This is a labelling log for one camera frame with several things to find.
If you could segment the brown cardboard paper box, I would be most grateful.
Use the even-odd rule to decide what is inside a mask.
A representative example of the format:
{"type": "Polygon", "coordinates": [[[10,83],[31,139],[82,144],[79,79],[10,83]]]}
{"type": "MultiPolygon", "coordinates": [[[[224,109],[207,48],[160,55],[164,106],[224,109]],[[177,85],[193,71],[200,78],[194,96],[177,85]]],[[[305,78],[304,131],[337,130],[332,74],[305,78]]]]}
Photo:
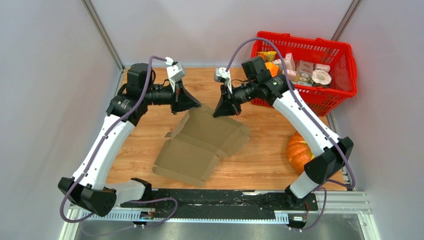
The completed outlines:
{"type": "Polygon", "coordinates": [[[219,161],[238,153],[249,141],[250,129],[213,114],[214,109],[205,104],[188,110],[162,145],[153,173],[203,187],[219,161]]]}

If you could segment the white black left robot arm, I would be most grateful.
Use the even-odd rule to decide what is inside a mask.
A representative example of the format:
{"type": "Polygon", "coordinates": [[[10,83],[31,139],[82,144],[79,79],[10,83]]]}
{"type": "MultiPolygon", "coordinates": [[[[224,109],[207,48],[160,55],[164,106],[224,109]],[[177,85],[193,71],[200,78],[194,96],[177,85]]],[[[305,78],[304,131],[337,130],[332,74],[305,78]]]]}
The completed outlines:
{"type": "Polygon", "coordinates": [[[133,177],[127,182],[106,184],[110,168],[123,143],[147,112],[148,106],[169,105],[175,115],[200,107],[200,102],[184,87],[186,70],[179,62],[167,68],[166,82],[155,83],[156,73],[148,77],[147,63],[135,63],[127,72],[127,82],[110,101],[101,131],[87,157],[72,177],[62,177],[59,190],[72,204],[104,217],[114,206],[134,201],[148,207],[153,201],[152,185],[133,177]]]}

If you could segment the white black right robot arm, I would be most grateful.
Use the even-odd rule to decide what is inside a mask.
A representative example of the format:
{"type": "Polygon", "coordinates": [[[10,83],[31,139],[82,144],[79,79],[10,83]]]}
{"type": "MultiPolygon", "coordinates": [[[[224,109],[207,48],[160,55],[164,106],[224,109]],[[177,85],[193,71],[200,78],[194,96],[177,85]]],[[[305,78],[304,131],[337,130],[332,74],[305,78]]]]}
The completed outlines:
{"type": "Polygon", "coordinates": [[[261,57],[241,65],[247,79],[238,87],[233,87],[228,68],[215,69],[214,80],[222,84],[213,117],[238,116],[241,105],[253,99],[268,102],[286,117],[314,155],[300,176],[284,190],[285,204],[293,210],[299,209],[307,195],[346,166],[354,143],[330,130],[305,104],[291,81],[283,74],[272,76],[261,57]]]}

